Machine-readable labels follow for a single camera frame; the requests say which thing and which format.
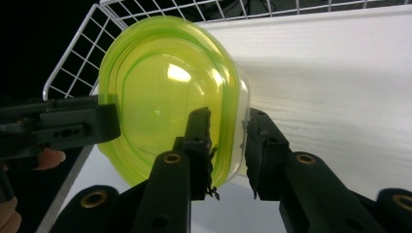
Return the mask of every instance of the wire grid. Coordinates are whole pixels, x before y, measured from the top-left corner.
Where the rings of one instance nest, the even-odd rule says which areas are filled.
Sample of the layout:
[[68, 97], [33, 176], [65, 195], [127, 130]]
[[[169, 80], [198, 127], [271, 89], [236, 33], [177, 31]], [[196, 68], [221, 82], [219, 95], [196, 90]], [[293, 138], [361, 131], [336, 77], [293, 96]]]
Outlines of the wire grid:
[[91, 95], [100, 62], [122, 30], [154, 16], [198, 22], [284, 17], [410, 4], [409, 0], [102, 0], [93, 5], [45, 84], [43, 98]]

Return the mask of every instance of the human hand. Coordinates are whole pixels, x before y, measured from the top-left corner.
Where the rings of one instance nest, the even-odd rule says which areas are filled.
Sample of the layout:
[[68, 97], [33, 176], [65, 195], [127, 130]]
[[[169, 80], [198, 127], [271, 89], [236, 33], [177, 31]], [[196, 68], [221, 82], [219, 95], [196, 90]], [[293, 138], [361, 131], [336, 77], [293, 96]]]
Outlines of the human hand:
[[[38, 156], [39, 166], [34, 170], [53, 168], [66, 159], [63, 151], [45, 148]], [[16, 212], [17, 198], [0, 203], [0, 233], [15, 233], [21, 224], [21, 216]]]

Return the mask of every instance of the green lid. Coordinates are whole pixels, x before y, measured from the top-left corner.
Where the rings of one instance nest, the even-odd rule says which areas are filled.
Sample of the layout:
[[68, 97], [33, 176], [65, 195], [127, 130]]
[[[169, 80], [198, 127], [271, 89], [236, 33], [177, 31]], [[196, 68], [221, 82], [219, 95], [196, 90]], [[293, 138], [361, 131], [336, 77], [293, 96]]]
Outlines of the green lid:
[[231, 157], [240, 85], [228, 53], [204, 29], [178, 17], [141, 20], [119, 35], [100, 67], [99, 104], [116, 102], [121, 136], [99, 148], [135, 185], [185, 135], [189, 113], [208, 107], [212, 148], [218, 149], [212, 180], [219, 186], [236, 167]]

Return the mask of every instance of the white surface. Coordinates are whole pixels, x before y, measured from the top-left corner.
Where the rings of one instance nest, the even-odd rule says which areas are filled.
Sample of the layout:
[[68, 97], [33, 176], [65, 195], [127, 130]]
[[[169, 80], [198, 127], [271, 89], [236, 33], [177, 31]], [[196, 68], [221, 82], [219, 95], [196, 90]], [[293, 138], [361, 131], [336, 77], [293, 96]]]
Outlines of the white surface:
[[[412, 6], [401, 6], [202, 26], [249, 76], [252, 106], [292, 149], [315, 153], [375, 199], [385, 187], [412, 189], [410, 21]], [[128, 188], [96, 150], [66, 200], [94, 184]], [[221, 202], [193, 203], [192, 232], [277, 232], [276, 204], [253, 201], [247, 185], [238, 177]]]

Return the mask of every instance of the translucent container body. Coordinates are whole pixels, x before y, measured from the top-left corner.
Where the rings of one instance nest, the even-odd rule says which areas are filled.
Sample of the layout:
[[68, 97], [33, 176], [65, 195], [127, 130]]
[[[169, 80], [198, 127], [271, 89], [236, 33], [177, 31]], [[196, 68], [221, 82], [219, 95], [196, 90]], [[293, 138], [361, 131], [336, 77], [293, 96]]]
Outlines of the translucent container body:
[[99, 73], [99, 103], [115, 102], [121, 136], [100, 144], [131, 185], [148, 178], [155, 158], [185, 135], [189, 113], [211, 111], [217, 148], [213, 185], [239, 169], [245, 147], [250, 90], [223, 46], [196, 24], [150, 17], [124, 30]]

